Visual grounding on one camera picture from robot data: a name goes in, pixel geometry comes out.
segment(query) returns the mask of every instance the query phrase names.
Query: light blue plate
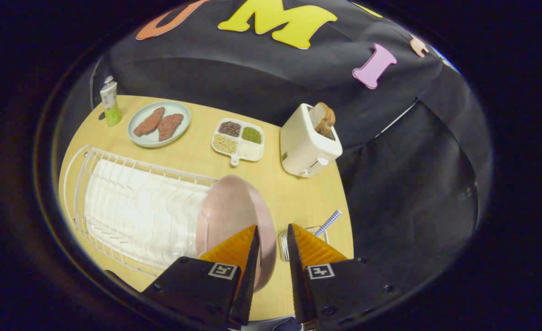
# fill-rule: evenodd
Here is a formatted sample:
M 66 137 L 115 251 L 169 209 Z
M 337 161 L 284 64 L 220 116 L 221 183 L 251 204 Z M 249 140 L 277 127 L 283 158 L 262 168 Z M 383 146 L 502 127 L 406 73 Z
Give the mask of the light blue plate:
M 136 136 L 136 134 L 134 134 L 134 129 L 148 116 L 151 116 L 155 109 L 160 107 L 164 107 L 164 114 L 162 115 L 163 118 L 173 114 L 183 115 L 183 121 L 181 121 L 181 124 L 179 124 L 177 130 L 175 130 L 173 136 L 167 140 L 159 141 L 159 129 L 150 134 L 145 134 L 144 136 Z M 174 140 L 179 138 L 179 136 L 181 136 L 181 134 L 187 130 L 190 120 L 191 114 L 189 113 L 189 109 L 180 103 L 176 103 L 174 101 L 160 101 L 157 103 L 151 103 L 150 105 L 147 105 L 146 107 L 137 111 L 136 114 L 132 116 L 130 122 L 128 123 L 128 136 L 130 139 L 132 139 L 132 141 L 140 146 L 159 147 L 172 143 Z

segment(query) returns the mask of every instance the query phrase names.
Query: table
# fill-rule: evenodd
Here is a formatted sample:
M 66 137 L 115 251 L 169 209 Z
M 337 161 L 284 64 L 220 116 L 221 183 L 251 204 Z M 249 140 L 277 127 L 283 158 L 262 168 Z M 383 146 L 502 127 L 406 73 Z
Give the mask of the table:
M 292 176 L 284 171 L 281 165 L 279 126 L 229 111 L 183 101 L 177 102 L 184 104 L 191 112 L 191 122 L 187 131 L 171 144 L 154 149 L 140 147 L 128 137 L 127 125 L 130 118 L 146 105 L 167 100 L 118 96 L 117 101 L 122 111 L 120 123 L 109 127 L 105 120 L 100 121 L 98 117 L 104 108 L 103 105 L 99 105 L 81 124 L 69 144 L 59 176 L 59 200 L 65 219 L 67 219 L 67 214 L 71 217 L 74 214 L 75 183 L 84 160 L 82 153 L 74 159 L 73 157 L 82 147 L 90 144 L 92 147 L 122 157 L 202 176 L 213 178 L 222 178 L 229 174 L 240 176 L 250 182 L 267 202 L 275 224 L 276 237 L 281 231 L 287 229 L 289 223 L 296 223 L 305 228 L 318 226 L 323 224 L 336 209 L 339 209 L 342 211 L 342 216 L 330 226 L 328 230 L 329 242 L 346 257 L 353 258 L 351 219 L 335 162 L 330 163 L 313 178 Z M 261 160 L 256 162 L 240 160 L 240 164 L 232 168 L 228 156 L 216 153 L 212 149 L 210 141 L 213 132 L 216 130 L 218 122 L 225 117 L 250 122 L 264 130 L 265 152 Z M 73 222 L 67 222 L 67 224 L 81 247 L 100 268 L 115 272 L 138 291 L 144 291 L 155 280 L 154 277 L 128 268 L 103 254 L 75 230 Z M 261 291 L 254 294 L 250 320 L 271 319 L 294 314 L 289 263 L 281 260 L 279 254 L 278 243 L 277 262 L 273 276 Z

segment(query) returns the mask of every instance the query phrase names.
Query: yellow letter m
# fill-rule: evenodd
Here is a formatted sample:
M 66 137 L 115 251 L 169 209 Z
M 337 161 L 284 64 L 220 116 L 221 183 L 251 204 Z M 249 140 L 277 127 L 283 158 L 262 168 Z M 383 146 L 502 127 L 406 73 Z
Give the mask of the yellow letter m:
M 254 14 L 254 31 L 257 34 L 288 23 L 271 34 L 273 39 L 307 50 L 311 36 L 326 22 L 336 21 L 333 13 L 318 6 L 301 6 L 283 10 L 282 0 L 247 0 L 228 21 L 218 25 L 221 30 L 247 31 L 248 19 Z

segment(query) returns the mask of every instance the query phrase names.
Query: meat patty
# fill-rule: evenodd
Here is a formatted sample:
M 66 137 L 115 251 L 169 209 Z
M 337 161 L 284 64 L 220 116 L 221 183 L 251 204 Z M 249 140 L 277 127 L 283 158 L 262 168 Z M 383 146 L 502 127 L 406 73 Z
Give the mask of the meat patty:
M 164 107 L 156 108 L 155 111 L 153 111 L 151 116 L 148 116 L 144 121 L 140 123 L 140 125 L 138 125 L 134 129 L 134 134 L 140 137 L 157 130 L 157 127 L 159 126 L 159 123 L 162 119 L 163 114 L 164 114 Z
M 181 114 L 164 117 L 159 123 L 159 141 L 171 138 L 181 121 L 183 121 L 183 115 Z

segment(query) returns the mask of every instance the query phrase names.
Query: white toaster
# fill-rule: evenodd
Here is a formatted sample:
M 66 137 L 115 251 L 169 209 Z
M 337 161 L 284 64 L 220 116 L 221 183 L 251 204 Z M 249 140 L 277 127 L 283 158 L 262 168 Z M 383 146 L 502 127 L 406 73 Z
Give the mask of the white toaster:
M 343 153 L 334 126 L 327 137 L 314 131 L 308 111 L 302 103 L 279 130 L 281 164 L 292 175 L 310 178 Z

